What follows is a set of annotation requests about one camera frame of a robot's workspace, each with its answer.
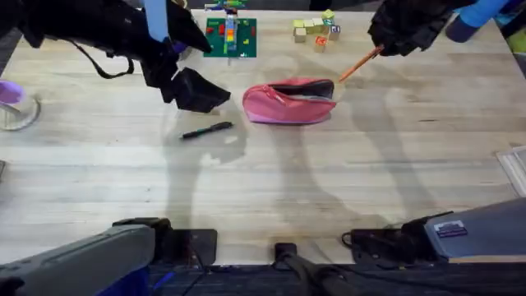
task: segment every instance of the green lego baseplate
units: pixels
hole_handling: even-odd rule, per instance
[[[214,29],[206,33],[206,38],[212,46],[211,53],[205,53],[207,58],[255,58],[257,53],[257,21],[256,19],[238,19],[237,50],[226,50],[224,36],[219,34],[219,25],[224,24],[224,18],[209,18],[206,27]]]

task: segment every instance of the black cloth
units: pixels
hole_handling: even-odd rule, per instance
[[[374,15],[369,34],[383,56],[406,56],[428,49],[450,19],[452,11],[475,0],[385,0]]]

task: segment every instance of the black cable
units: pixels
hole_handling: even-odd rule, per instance
[[[354,270],[353,268],[350,268],[348,266],[345,266],[345,267],[343,267],[343,266],[335,266],[335,267],[340,269],[341,271],[351,272],[351,273],[353,273],[355,275],[361,276],[361,277],[369,279],[369,280],[382,280],[382,281],[393,283],[393,284],[405,284],[405,285],[410,285],[410,286],[415,286],[415,287],[439,289],[439,290],[442,290],[442,291],[445,291],[445,292],[450,292],[450,293],[453,293],[453,294],[488,295],[486,293],[473,292],[473,291],[469,291],[469,290],[466,290],[466,289],[453,288],[453,287],[444,286],[444,285],[441,285],[441,284],[431,284],[431,283],[426,283],[426,282],[421,282],[421,281],[414,281],[414,280],[399,280],[399,279],[394,279],[394,278],[391,278],[391,277],[385,277],[385,276],[381,276],[381,275],[373,275],[373,274],[369,274],[369,273],[366,273],[366,272],[361,272],[361,271]]]
[[[192,283],[189,284],[189,285],[187,286],[187,288],[184,290],[184,292],[182,292],[181,296],[186,296],[186,295],[187,295],[187,294],[188,294],[188,293],[194,288],[194,286],[195,286],[197,283],[199,283],[199,281],[200,281],[203,277],[205,277],[205,275],[206,275],[206,272],[204,272],[204,273],[198,275],[198,276],[192,281]]]
[[[79,44],[77,44],[75,41],[70,40],[70,39],[65,39],[65,40],[73,44],[82,54],[84,54],[93,64],[93,67],[95,67],[95,70],[97,71],[97,73],[99,73],[99,75],[103,77],[104,79],[113,79],[113,78],[117,78],[120,76],[124,76],[126,74],[133,74],[133,72],[135,71],[133,61],[130,58],[127,58],[128,69],[125,72],[120,72],[118,74],[108,74],[105,70],[103,70],[101,66],[99,66],[99,64],[90,56],[90,54],[87,53],[85,49],[83,49]]]
[[[201,260],[201,256],[199,256],[199,253],[196,251],[196,249],[191,245],[191,243],[188,244],[190,247],[191,252],[194,254],[194,256],[197,259],[197,265],[199,266],[199,269],[203,271],[200,275],[198,275],[188,286],[187,288],[182,292],[181,296],[186,296],[190,291],[194,288],[194,286],[201,281],[205,275],[207,275],[208,271],[206,270],[205,266],[203,265],[203,261]]]
[[[350,232],[346,232],[346,233],[342,234],[341,242],[342,242],[342,244],[345,247],[349,248],[351,251],[356,251],[357,249],[359,249],[359,246],[356,246],[356,245],[353,245],[352,243],[350,243],[350,235],[351,235]],[[389,270],[389,268],[385,268],[384,266],[378,266],[378,267],[380,267],[383,270]],[[398,279],[394,279],[394,278],[390,278],[390,277],[384,277],[384,276],[381,276],[381,275],[368,274],[366,272],[361,272],[361,271],[354,270],[353,268],[350,268],[350,267],[347,267],[347,266],[346,267],[336,266],[336,268],[339,268],[342,271],[351,272],[351,273],[353,273],[355,275],[361,276],[361,277],[366,278],[366,279],[383,280],[383,281],[394,283],[394,284],[406,284],[406,285],[420,286],[420,287],[431,288],[431,289],[439,289],[439,290],[443,290],[445,292],[456,293],[456,294],[458,294],[458,293],[471,294],[471,295],[477,294],[477,293],[474,293],[472,291],[468,291],[468,290],[465,290],[465,289],[453,288],[453,287],[444,286],[444,285],[441,285],[441,284],[431,284],[431,283],[420,282],[420,281],[413,281],[413,280],[398,280]]]

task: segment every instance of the black marker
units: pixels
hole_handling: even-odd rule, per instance
[[[200,135],[204,135],[204,134],[209,133],[209,132],[217,132],[217,131],[228,129],[228,128],[231,128],[231,127],[233,127],[233,123],[231,123],[231,122],[216,123],[216,124],[214,124],[211,127],[202,128],[202,129],[197,130],[195,132],[187,132],[186,134],[183,134],[181,136],[181,140],[193,139],[195,137],[198,137]]]

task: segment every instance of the colorful blocks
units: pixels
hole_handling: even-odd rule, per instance
[[[317,53],[323,53],[325,51],[325,46],[327,45],[327,38],[323,36],[316,37],[314,44],[314,51]]]
[[[335,18],[335,13],[330,9],[321,13],[321,18],[324,20],[333,20]]]
[[[313,18],[312,24],[314,25],[315,33],[321,33],[323,31],[323,20],[320,17]]]
[[[303,43],[307,40],[307,30],[305,28],[294,29],[294,42]]]
[[[303,26],[305,27],[305,30],[307,31],[307,34],[314,34],[316,33],[314,28],[314,22],[312,20],[305,20],[303,21]]]
[[[333,41],[338,40],[340,32],[341,32],[341,29],[340,29],[339,25],[331,26],[330,27],[330,32],[329,32],[329,40],[333,40]]]
[[[294,26],[294,29],[295,28],[303,28],[303,20],[294,20],[293,21],[293,26]]]
[[[330,33],[330,27],[335,25],[335,21],[333,20],[323,20],[323,30],[322,33],[327,35]]]

